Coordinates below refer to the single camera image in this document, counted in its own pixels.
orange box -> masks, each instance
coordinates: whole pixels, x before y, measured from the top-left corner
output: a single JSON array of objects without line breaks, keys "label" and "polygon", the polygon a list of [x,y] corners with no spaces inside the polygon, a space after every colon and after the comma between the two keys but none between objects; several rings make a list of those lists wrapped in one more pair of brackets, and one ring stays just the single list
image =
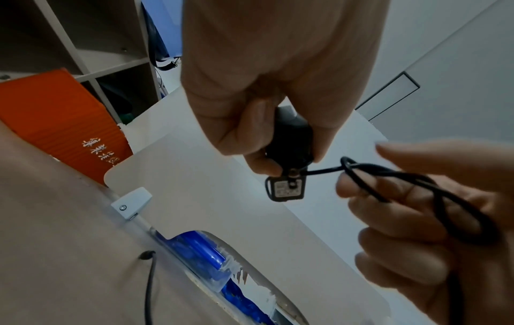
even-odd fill
[{"label": "orange box", "polygon": [[0,84],[0,119],[25,141],[100,184],[110,168],[132,156],[105,107],[64,70]]}]

person's right hand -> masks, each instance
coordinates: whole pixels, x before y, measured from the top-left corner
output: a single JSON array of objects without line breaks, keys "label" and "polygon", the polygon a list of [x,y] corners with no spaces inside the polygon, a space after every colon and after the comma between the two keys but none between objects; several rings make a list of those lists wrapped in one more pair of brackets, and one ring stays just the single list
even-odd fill
[{"label": "person's right hand", "polygon": [[184,0],[181,81],[209,141],[266,158],[285,96],[314,131],[314,161],[356,107],[379,48],[389,0]]},{"label": "person's right hand", "polygon": [[[464,294],[464,324],[514,323],[514,147],[439,141],[384,143],[377,151],[407,172],[438,175],[433,179],[440,187],[491,217],[503,240],[490,247],[460,243],[434,217],[430,191],[358,172],[393,201],[380,203],[342,174],[338,195],[351,198],[351,211],[369,226],[359,234],[364,252],[356,256],[358,269],[369,281],[397,289],[440,325],[450,325],[445,282],[455,271]],[[456,224],[477,229],[460,207],[446,205]]]}]

white wall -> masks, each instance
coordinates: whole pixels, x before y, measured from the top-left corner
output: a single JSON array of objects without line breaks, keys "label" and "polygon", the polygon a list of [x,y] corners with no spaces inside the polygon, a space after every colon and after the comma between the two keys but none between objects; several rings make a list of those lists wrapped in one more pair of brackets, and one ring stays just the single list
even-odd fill
[{"label": "white wall", "polygon": [[496,0],[392,0],[361,101],[372,96]]},{"label": "white wall", "polygon": [[372,120],[389,140],[514,141],[514,2],[499,0],[411,66],[421,88]]}]

white label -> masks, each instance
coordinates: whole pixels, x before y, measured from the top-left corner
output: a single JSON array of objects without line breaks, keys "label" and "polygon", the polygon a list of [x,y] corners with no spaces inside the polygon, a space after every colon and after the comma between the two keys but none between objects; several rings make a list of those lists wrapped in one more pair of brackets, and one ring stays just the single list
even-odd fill
[{"label": "white label", "polygon": [[275,196],[277,198],[288,198],[290,196],[301,195],[301,179],[296,180],[296,188],[289,188],[289,182],[287,180],[281,180],[274,184]]}]

white bracket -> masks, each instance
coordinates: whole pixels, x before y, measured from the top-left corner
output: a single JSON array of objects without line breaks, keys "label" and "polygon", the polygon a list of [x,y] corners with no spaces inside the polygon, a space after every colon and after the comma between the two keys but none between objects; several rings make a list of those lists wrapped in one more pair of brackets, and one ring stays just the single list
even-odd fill
[{"label": "white bracket", "polygon": [[127,220],[132,220],[150,201],[152,195],[144,187],[136,188],[134,191],[122,196],[111,203],[114,210],[118,211]]}]

